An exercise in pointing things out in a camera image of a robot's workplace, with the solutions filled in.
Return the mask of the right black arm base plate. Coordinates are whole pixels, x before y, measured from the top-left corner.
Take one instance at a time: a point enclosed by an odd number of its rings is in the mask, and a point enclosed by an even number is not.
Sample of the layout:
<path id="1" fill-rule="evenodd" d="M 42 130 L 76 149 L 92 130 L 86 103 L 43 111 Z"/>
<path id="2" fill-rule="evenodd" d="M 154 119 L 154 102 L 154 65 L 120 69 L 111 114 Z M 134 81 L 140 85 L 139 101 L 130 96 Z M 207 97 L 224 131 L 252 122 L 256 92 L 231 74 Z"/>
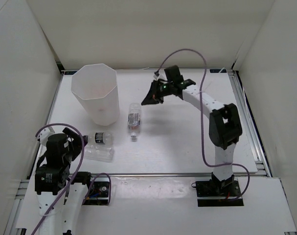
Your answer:
<path id="1" fill-rule="evenodd" d="M 236 199 L 241 194 L 238 181 L 234 181 L 226 188 L 218 191 L 212 182 L 195 181 L 191 184 L 196 190 L 198 207 L 242 207 L 242 198 Z"/>

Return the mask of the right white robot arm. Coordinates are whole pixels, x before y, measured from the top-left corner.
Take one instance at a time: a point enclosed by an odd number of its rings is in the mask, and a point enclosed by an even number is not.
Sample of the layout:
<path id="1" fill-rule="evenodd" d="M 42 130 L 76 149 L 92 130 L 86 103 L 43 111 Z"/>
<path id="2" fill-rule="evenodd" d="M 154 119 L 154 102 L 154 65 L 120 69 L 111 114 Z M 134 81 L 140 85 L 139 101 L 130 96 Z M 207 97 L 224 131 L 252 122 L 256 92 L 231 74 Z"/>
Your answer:
<path id="1" fill-rule="evenodd" d="M 154 73 L 149 92 L 141 105 L 162 104 L 164 97 L 174 95 L 198 109 L 201 118 L 208 118 L 208 134 L 215 146 L 215 162 L 205 163 L 213 169 L 210 180 L 196 183 L 195 187 L 202 190 L 202 197 L 229 197 L 234 183 L 233 155 L 243 133 L 236 105 L 223 104 L 203 92 L 196 82 L 183 78 L 178 66 L 168 67 L 164 72 L 165 76 L 159 71 Z"/>

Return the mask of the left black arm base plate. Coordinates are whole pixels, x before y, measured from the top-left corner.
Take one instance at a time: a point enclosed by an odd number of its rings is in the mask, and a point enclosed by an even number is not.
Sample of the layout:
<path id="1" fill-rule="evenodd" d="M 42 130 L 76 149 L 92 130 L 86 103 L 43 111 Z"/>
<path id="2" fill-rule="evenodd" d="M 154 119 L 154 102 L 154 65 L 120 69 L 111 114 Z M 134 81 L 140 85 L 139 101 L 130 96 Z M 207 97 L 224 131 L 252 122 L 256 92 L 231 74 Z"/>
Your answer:
<path id="1" fill-rule="evenodd" d="M 111 202 L 112 181 L 107 173 L 91 178 L 82 205 L 108 206 Z"/>

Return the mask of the blue white label plastic bottle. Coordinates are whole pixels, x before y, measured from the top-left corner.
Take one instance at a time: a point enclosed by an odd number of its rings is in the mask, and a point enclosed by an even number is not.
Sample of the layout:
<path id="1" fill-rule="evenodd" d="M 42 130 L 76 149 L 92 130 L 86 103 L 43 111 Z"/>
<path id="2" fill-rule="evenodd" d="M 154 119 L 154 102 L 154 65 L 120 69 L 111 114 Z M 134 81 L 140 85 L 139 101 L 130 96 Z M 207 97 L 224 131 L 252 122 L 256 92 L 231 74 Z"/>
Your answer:
<path id="1" fill-rule="evenodd" d="M 128 131 L 131 141 L 136 142 L 140 134 L 141 121 L 141 105 L 139 103 L 131 103 L 128 112 Z"/>

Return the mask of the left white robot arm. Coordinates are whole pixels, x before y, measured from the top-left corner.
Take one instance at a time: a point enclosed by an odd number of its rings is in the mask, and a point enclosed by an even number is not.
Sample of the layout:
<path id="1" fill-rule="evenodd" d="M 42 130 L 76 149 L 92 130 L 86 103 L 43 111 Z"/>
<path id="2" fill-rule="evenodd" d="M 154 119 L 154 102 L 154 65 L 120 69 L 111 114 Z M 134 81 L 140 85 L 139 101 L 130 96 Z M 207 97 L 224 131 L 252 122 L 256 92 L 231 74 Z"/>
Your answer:
<path id="1" fill-rule="evenodd" d="M 83 161 L 86 139 L 75 127 L 63 123 L 61 133 L 53 124 L 42 127 L 36 138 L 46 150 L 35 170 L 35 192 L 40 221 L 33 235 L 75 235 L 78 216 L 85 197 L 94 191 L 91 173 L 78 168 L 70 173 L 71 163 Z"/>

